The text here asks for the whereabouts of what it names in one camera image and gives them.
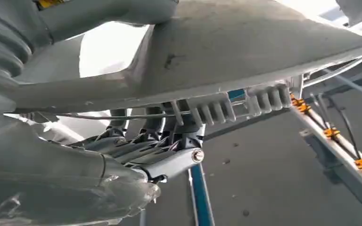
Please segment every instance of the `concrete floor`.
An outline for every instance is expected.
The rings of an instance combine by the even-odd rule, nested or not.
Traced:
[[[362,151],[362,94],[334,96],[346,108]],[[331,116],[346,135],[339,116]],[[208,132],[217,128],[208,128]],[[207,185],[216,225],[362,226],[362,205],[344,185],[323,174],[314,151],[299,136],[291,113],[261,121],[204,143]],[[148,226],[192,226],[188,180],[161,185],[162,196],[147,210]],[[126,219],[122,225],[138,225]]]

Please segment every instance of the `black cable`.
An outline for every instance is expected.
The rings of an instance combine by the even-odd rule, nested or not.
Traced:
[[[181,115],[190,114],[189,111],[180,112]],[[174,114],[147,114],[147,115],[130,115],[130,116],[87,116],[87,115],[77,115],[77,114],[55,114],[57,116],[70,117],[70,118],[78,118],[78,119],[91,119],[91,120],[140,120],[140,119],[156,119],[156,118],[166,118],[166,117],[174,117]]]
[[[316,105],[316,107],[320,111],[320,117],[322,119],[322,123],[324,124],[324,128],[329,129],[329,126],[328,126],[329,124],[325,120],[325,112],[323,111],[323,108],[320,106],[319,102],[317,101],[316,96],[313,93],[310,93],[310,97],[312,98],[314,105]]]
[[[329,103],[335,107],[335,109],[337,110],[337,112],[339,113],[339,115],[341,116],[342,120],[344,121],[344,124],[347,128],[347,132],[349,133],[349,137],[350,137],[350,141],[352,142],[354,151],[356,153],[356,156],[358,159],[361,159],[361,155],[359,150],[357,149],[357,144],[356,144],[356,140],[354,139],[354,135],[353,135],[353,131],[352,131],[352,126],[350,124],[350,121],[348,119],[348,117],[346,116],[344,110],[342,108],[339,108],[339,106],[336,104],[336,102],[332,99],[332,97],[330,97],[329,95],[325,95],[325,97],[328,99]]]

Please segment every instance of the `bolt head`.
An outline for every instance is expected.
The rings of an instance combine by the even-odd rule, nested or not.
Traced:
[[[192,160],[194,162],[201,162],[201,161],[203,161],[204,157],[205,157],[205,153],[200,149],[198,149],[192,153]]]

